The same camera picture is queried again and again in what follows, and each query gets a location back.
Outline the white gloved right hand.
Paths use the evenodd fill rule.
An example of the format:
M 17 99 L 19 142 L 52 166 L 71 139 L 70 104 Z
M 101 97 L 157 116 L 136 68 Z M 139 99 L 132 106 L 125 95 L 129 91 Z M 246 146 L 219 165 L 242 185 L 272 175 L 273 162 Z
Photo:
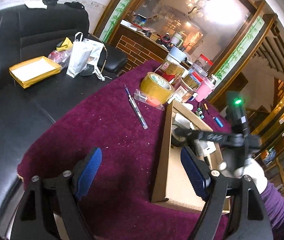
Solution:
M 222 152 L 223 161 L 218 165 L 218 170 L 226 177 L 242 178 L 244 175 L 248 175 L 254 181 L 259 193 L 267 187 L 268 180 L 265 176 L 265 172 L 259 163 L 249 158 L 245 160 L 244 165 L 236 168 L 236 154 L 230 150 L 225 149 Z

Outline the purple sleeve forearm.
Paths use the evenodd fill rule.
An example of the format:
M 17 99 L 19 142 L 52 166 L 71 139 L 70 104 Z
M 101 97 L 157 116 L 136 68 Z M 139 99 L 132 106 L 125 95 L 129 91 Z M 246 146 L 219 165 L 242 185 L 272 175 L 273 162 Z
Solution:
M 273 183 L 267 182 L 265 190 L 260 194 L 274 231 L 284 229 L 284 198 Z

